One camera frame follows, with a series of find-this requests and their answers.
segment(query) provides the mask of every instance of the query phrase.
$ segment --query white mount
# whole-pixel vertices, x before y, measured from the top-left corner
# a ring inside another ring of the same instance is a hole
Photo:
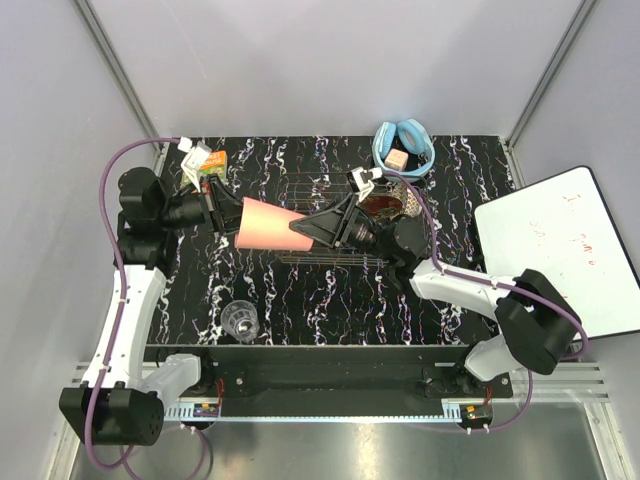
[[[418,297],[458,305],[478,312],[494,322],[497,321],[495,309],[498,299],[507,296],[508,290],[474,283],[448,275],[446,272],[458,271],[465,275],[489,280],[494,285],[497,282],[515,285],[513,278],[495,277],[474,270],[452,267],[445,263],[441,263],[441,266],[444,267],[445,273],[436,268],[432,259],[428,259],[415,269],[409,283]],[[522,365],[511,355],[504,335],[479,342],[467,356],[464,366],[483,382],[488,382],[501,373],[522,368]]]
[[[202,142],[198,142],[194,147],[191,139],[182,137],[178,144],[178,150],[186,152],[180,168],[182,168],[187,178],[191,180],[196,190],[201,192],[200,179],[202,178],[202,172],[200,168],[204,165],[204,162],[207,161],[209,155],[211,155],[211,149]]]
[[[358,202],[362,202],[369,196],[375,184],[373,180],[382,178],[382,169],[380,167],[364,169],[363,167],[357,167],[351,170],[351,175],[358,188]]]

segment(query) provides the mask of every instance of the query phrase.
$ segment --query white cable clip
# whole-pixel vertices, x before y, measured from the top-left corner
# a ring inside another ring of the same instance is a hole
[[[180,143],[178,143],[178,150],[187,153],[193,147],[193,142],[190,138],[180,137]]]
[[[202,178],[202,172],[200,171],[200,168],[207,161],[209,155],[211,155],[211,149],[204,143],[198,142],[195,147],[189,149],[187,154],[184,156],[182,163],[180,164],[180,168],[182,168],[182,171],[187,176],[187,178],[191,180],[191,183],[193,183],[198,192],[202,191],[202,187],[200,186],[200,178]]]
[[[369,196],[375,184],[373,180],[382,178],[382,169],[380,167],[370,168],[368,170],[363,167],[354,168],[351,170],[351,176],[356,184],[358,190],[358,203],[362,202]]]

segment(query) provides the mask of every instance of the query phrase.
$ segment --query whiteboard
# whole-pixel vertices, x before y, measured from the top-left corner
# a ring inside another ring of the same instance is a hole
[[[638,278],[589,168],[481,205],[475,219],[488,273],[543,273],[589,338],[640,330]]]

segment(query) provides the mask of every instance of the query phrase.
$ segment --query metal floor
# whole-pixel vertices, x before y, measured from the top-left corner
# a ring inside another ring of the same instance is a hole
[[[496,405],[497,423],[515,412]],[[198,479],[215,480],[391,480],[391,479],[604,479],[587,418],[578,405],[534,404],[520,423],[504,432],[468,437],[425,431],[446,425],[225,424],[207,430],[213,467]],[[101,458],[115,460],[113,449]],[[186,478],[198,461],[199,442],[171,431],[134,455],[143,479]],[[75,480],[124,480],[124,469],[102,473],[81,446]]]

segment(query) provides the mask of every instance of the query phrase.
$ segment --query black bracket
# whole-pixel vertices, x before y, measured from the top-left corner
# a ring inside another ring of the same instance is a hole
[[[578,315],[540,272],[527,269],[515,280],[518,287],[550,300],[580,322]],[[513,358],[541,375],[554,371],[577,333],[573,324],[555,311],[514,292],[498,300],[495,314]]]
[[[289,228],[329,248],[372,246],[375,233],[357,204],[358,197],[349,194],[322,212],[291,221]]]
[[[132,168],[118,181],[118,247],[127,265],[159,268],[169,276],[178,237],[163,226],[167,204],[161,180],[148,168]]]
[[[484,398],[491,387],[493,396],[509,398],[513,396],[511,380],[504,373],[483,383],[466,369],[454,366],[431,365],[422,369],[422,381],[426,398]]]
[[[81,385],[65,388],[60,395],[60,411],[83,443],[92,391]],[[164,408],[155,392],[120,386],[101,388],[93,415],[92,441],[94,445],[153,445],[163,422]]]
[[[229,235],[240,230],[242,200],[224,186],[218,175],[206,178],[205,193],[202,195],[203,211],[209,212],[211,230],[219,235]]]

